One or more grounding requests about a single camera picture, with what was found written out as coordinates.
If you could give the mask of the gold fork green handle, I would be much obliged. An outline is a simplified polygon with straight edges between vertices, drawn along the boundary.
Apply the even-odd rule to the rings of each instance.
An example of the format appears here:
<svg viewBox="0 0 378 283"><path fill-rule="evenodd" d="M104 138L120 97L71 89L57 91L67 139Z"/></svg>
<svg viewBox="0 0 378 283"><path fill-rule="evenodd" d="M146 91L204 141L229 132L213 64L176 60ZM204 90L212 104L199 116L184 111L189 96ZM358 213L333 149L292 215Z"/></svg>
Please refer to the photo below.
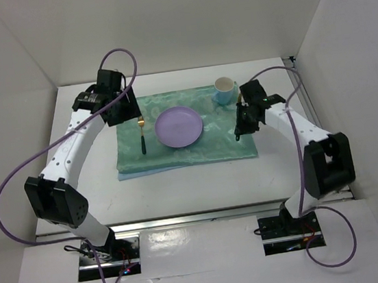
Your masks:
<svg viewBox="0 0 378 283"><path fill-rule="evenodd" d="M141 147L142 147L142 154L145 155L147 153L147 147L146 147L146 141L144 139L144 119L143 116L138 117L138 125L140 127L140 142L141 142Z"/></svg>

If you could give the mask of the gold knife green handle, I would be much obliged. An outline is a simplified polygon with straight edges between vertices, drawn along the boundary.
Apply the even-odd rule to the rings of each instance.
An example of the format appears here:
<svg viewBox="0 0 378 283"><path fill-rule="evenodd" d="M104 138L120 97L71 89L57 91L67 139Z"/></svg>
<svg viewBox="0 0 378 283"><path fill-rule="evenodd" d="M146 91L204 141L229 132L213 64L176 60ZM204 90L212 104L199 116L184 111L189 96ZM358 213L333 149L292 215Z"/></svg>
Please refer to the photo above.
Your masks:
<svg viewBox="0 0 378 283"><path fill-rule="evenodd" d="M236 141L240 140L240 137L242 134L242 130L241 130L241 126L242 126L241 114L242 113L241 112L242 112L242 95L239 93L237 101L236 101L236 126L234 129L235 130L234 135L236 136Z"/></svg>

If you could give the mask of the light blue mug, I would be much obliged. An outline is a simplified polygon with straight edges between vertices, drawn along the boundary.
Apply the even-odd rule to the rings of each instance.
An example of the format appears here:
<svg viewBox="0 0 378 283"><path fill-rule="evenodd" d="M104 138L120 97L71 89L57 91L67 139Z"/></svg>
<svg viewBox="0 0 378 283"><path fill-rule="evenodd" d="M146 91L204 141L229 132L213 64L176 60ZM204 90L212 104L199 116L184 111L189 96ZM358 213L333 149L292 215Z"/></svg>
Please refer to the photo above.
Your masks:
<svg viewBox="0 0 378 283"><path fill-rule="evenodd" d="M219 77L214 82L214 87L212 101L222 106L229 104L234 94L234 81L228 77Z"/></svg>

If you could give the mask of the teal satin placemat cloth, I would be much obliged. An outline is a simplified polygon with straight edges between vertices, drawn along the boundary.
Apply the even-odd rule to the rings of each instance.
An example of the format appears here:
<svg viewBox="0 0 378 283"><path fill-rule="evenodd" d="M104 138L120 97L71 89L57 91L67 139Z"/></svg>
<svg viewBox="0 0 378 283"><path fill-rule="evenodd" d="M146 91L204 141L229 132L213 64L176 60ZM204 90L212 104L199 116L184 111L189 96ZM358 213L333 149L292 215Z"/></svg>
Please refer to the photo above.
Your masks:
<svg viewBox="0 0 378 283"><path fill-rule="evenodd" d="M233 98L225 106L212 100L213 85L137 98L144 119L147 153L141 152L140 128L136 120L117 125L118 179L124 181L184 166L258 157L252 136L246 135L236 141L234 135L237 89L234 86ZM203 122L200 137L182 148L163 145L155 133L159 115L176 106L193 109Z"/></svg>

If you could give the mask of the purple plate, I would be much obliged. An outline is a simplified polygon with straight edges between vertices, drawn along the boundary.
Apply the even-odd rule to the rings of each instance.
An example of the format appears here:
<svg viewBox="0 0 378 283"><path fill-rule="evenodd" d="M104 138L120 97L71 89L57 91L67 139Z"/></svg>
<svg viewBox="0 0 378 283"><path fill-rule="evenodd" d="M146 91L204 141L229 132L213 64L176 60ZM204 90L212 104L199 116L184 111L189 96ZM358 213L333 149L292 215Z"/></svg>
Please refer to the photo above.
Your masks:
<svg viewBox="0 0 378 283"><path fill-rule="evenodd" d="M163 111L155 121L155 135L165 146L184 148L199 139L203 131L201 116L193 109L175 106Z"/></svg>

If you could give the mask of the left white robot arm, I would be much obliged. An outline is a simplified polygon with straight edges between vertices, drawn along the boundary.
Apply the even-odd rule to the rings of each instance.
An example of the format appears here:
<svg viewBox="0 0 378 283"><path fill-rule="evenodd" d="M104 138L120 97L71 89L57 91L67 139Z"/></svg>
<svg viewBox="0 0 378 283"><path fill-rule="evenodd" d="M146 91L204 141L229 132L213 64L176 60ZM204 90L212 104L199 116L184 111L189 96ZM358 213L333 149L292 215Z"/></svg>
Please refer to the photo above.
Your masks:
<svg viewBox="0 0 378 283"><path fill-rule="evenodd" d="M113 229L88 212L89 202L77 187L85 159L105 125L119 125L142 114L132 89L119 96L124 88L121 72L100 69L96 83L75 98L66 131L69 138L60 143L40 175L27 178L24 185L39 219L89 240L89 249L104 262L129 255L131 243L116 239Z"/></svg>

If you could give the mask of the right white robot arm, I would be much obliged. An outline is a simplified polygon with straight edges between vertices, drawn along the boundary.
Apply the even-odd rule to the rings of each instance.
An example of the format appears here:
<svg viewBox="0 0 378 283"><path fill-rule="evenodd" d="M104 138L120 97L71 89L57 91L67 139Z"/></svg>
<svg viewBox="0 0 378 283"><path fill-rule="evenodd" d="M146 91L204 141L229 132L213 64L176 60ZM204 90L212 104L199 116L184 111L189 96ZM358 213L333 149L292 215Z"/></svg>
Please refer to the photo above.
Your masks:
<svg viewBox="0 0 378 283"><path fill-rule="evenodd" d="M355 181L349 140L342 132L317 127L291 108L280 95L267 95L256 79L241 85L236 103L234 134L256 133L269 126L289 140L297 150L300 187L279 209L279 226L287 234L296 233L306 215L318 202Z"/></svg>

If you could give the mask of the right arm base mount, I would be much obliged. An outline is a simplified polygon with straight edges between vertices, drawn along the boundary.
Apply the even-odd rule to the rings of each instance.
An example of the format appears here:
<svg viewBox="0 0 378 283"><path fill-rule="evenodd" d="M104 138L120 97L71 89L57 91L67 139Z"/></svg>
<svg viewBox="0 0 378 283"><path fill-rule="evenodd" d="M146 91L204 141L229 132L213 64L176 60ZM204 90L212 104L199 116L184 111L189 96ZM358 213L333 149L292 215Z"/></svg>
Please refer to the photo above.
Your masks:
<svg viewBox="0 0 378 283"><path fill-rule="evenodd" d="M257 224L253 233L261 237L266 256L300 251L307 247L308 242L311 248L326 245L313 212L289 224L279 216L258 219Z"/></svg>

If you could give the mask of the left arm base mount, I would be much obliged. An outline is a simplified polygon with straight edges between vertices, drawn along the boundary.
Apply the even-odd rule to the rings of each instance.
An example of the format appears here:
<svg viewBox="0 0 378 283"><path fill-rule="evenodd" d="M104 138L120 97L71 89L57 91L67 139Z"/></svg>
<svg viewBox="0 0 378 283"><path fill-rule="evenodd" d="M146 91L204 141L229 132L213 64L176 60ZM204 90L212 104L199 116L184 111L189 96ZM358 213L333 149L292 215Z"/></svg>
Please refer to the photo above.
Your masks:
<svg viewBox="0 0 378 283"><path fill-rule="evenodd" d="M115 278L120 273L125 276L140 274L140 237L137 234L128 235L125 241L129 243L129 247L116 252L115 256L109 256L97 252L101 268L105 278ZM91 282L100 279L99 268L96 258L93 256L92 250L85 242L79 247L71 245L64 246L64 251L75 252L79 256L78 262L78 281Z"/></svg>

